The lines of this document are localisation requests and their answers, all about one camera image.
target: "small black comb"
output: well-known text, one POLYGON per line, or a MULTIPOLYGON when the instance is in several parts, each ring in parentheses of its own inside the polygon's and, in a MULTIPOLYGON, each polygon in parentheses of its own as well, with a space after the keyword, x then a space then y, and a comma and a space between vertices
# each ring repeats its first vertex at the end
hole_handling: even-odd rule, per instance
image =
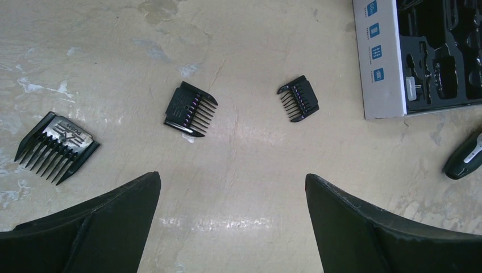
POLYGON ((302 121, 319 110, 318 100, 305 76, 280 88, 278 95, 282 93, 285 94, 281 97, 281 102, 291 122, 302 121))
POLYGON ((193 137, 204 137, 216 106, 213 96, 182 82, 167 107, 164 124, 193 137))
POLYGON ((47 179, 57 173, 52 182, 60 177, 56 184, 59 185, 76 173, 99 146, 84 129, 65 117, 48 112, 22 139, 15 161, 22 158, 21 165, 30 158, 25 167, 33 163, 31 171, 41 163, 37 173, 45 167, 42 177, 51 169, 47 179))

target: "black comb attachment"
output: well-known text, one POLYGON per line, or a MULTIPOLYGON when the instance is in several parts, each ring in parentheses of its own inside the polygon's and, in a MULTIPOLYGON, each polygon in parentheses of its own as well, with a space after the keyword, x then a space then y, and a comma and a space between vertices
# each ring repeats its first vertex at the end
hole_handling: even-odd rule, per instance
POLYGON ((204 137, 218 102, 210 94, 182 82, 165 112, 165 125, 195 137, 204 137))
POLYGON ((18 147, 15 161, 31 165, 33 171, 59 185, 76 173, 100 144, 84 129, 69 119, 49 112, 25 136, 18 147))
POLYGON ((299 122, 319 110, 318 100, 305 76, 286 84, 278 90, 281 103, 291 122, 299 122))

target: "large black comb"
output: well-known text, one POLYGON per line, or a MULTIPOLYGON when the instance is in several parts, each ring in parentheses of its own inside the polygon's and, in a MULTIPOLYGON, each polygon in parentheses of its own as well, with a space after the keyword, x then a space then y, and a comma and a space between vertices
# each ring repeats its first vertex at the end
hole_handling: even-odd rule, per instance
POLYGON ((27 162, 26 168, 33 163, 31 171, 41 163, 37 173, 45 168, 42 177, 51 170, 47 179, 56 174, 52 182, 60 177, 56 184, 59 185, 76 173, 99 146, 84 129, 65 117, 48 112, 22 139, 15 161, 22 158, 20 164, 27 162))
POLYGON ((299 122, 319 110, 313 88, 305 76, 286 84, 278 90, 281 102, 291 122, 299 122))
POLYGON ((216 106, 213 96, 182 82, 167 107, 164 124, 193 137, 204 137, 216 106))

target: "concrete floor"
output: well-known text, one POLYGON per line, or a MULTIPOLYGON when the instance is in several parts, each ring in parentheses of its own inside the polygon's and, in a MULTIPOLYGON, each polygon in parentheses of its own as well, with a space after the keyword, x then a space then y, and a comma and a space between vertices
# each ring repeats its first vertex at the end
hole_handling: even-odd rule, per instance
POLYGON ((350 0, 0 0, 0 230, 159 171, 139 272, 322 272, 304 177, 482 234, 482 171, 441 168, 481 109, 365 121, 350 0), (306 75, 320 111, 288 122, 306 75), (181 81, 219 102, 193 143, 162 124, 181 81), (48 111, 101 148, 58 187, 13 158, 48 111))

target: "table surface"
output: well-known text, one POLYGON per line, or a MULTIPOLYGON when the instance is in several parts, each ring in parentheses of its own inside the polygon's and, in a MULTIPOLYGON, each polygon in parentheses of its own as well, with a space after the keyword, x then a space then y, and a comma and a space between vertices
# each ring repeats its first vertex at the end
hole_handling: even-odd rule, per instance
POLYGON ((321 272, 307 173, 393 213, 482 234, 482 171, 450 155, 481 109, 365 121, 350 0, 0 0, 0 230, 159 171, 139 272, 321 272), (276 90, 306 75, 320 111, 276 90), (163 125, 187 81, 219 102, 207 136, 163 125), (54 186, 13 162, 48 111, 101 148, 54 186))

